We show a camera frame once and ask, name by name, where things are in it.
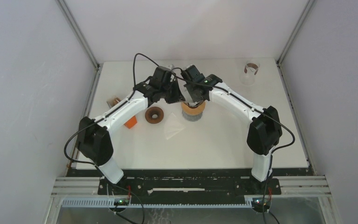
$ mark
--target clear plastic cup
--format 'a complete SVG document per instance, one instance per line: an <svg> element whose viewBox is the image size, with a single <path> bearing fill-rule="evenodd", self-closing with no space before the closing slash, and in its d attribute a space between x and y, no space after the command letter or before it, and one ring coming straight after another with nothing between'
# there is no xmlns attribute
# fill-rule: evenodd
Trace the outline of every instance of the clear plastic cup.
<svg viewBox="0 0 358 224"><path fill-rule="evenodd" d="M259 71L260 63L254 60L246 61L245 69L240 74L240 81L242 84L250 86L256 81L256 74Z"/></svg>

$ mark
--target red wire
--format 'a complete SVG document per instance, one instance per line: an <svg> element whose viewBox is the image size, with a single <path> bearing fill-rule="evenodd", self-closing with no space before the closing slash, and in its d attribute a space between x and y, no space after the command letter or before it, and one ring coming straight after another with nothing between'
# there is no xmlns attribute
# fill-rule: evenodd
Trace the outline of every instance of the red wire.
<svg viewBox="0 0 358 224"><path fill-rule="evenodd" d="M128 185L127 188L128 188L128 190L129 190L127 199L129 200L130 197L131 197L131 193L130 193L130 192L131 192L131 186Z"/></svg>
<svg viewBox="0 0 358 224"><path fill-rule="evenodd" d="M272 200L272 188L268 188L268 197L269 197L269 201Z"/></svg>

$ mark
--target white table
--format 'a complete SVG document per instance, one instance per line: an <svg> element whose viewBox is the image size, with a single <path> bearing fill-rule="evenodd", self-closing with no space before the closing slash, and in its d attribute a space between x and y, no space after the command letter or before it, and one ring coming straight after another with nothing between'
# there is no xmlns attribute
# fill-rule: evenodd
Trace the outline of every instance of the white table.
<svg viewBox="0 0 358 224"><path fill-rule="evenodd" d="M185 67L194 64L205 76L215 74L234 91L253 103L278 110L281 122L296 136L294 145L274 153L273 168L306 168L306 157L290 110L286 93L273 58L258 58L260 69L255 84L242 85L239 73L246 59L170 60L157 61L162 66L174 64ZM136 62L137 83L152 75L155 65L149 61ZM105 62L96 89L90 117L107 111L106 100L112 96L123 99L133 87L132 62ZM120 128L112 137L114 158L124 169L209 169L252 168L253 152L246 144L248 124L240 122L225 108L207 102L203 116L196 122L185 120L180 104L168 105L162 99L153 106L164 111L159 124L149 124L145 113L136 115L138 123L132 128ZM166 139L164 125L169 114L176 115L185 129ZM280 144L291 141L284 129ZM88 160L79 154L80 160ZM77 164L76 169L94 169L88 164Z"/></svg>

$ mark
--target white wall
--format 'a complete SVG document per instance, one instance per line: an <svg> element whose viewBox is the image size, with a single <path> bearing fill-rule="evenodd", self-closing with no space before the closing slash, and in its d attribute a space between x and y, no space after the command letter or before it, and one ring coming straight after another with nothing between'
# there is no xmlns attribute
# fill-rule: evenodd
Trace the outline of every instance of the white wall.
<svg viewBox="0 0 358 224"><path fill-rule="evenodd" d="M284 71L316 168L358 223L358 0L317 1Z"/></svg>
<svg viewBox="0 0 358 224"><path fill-rule="evenodd" d="M54 0L0 1L0 224L41 223L93 73Z"/></svg>
<svg viewBox="0 0 358 224"><path fill-rule="evenodd" d="M99 62L278 59L307 0L67 0Z"/></svg>

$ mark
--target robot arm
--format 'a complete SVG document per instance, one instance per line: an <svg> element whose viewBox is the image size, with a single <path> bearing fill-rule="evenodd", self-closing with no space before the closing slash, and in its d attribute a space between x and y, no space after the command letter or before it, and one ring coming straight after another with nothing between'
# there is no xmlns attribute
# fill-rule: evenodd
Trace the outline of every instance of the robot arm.
<svg viewBox="0 0 358 224"><path fill-rule="evenodd" d="M272 174L271 153L279 143L282 128L263 114L279 122L278 111L272 106L264 109L255 105L229 88L217 76L209 75L204 77L194 65L190 65L183 70L182 77L189 81L185 87L194 102L212 101L225 107L239 119L251 122L247 144L255 153L253 156L252 176L259 182L265 181Z"/></svg>
<svg viewBox="0 0 358 224"><path fill-rule="evenodd" d="M95 125L79 133L77 147L98 166L110 182L117 183L123 177L123 171L113 159L110 136L132 116L161 98L169 104L184 101L177 80L171 80L173 76L170 69L159 66L148 84L140 82L134 87L133 94L104 114L95 119L84 117L80 121L79 130L94 123ZM279 121L276 109L271 106L264 109L253 104L232 91L217 76L209 75L205 78L194 65L182 71L182 77L189 81L185 87L194 102L209 100L227 108L240 119L251 121L247 144L255 153L252 176L259 182L265 181L272 173L271 152L278 144L282 130L263 114Z"/></svg>
<svg viewBox="0 0 358 224"><path fill-rule="evenodd" d="M79 130L86 129L78 135L77 148L110 182L117 183L123 177L123 171L113 158L110 137L130 118L162 98L168 104L184 101L178 81L171 80L172 77L170 69L159 66L148 78L149 83L138 83L132 94L102 115L94 119L84 117L80 121Z"/></svg>

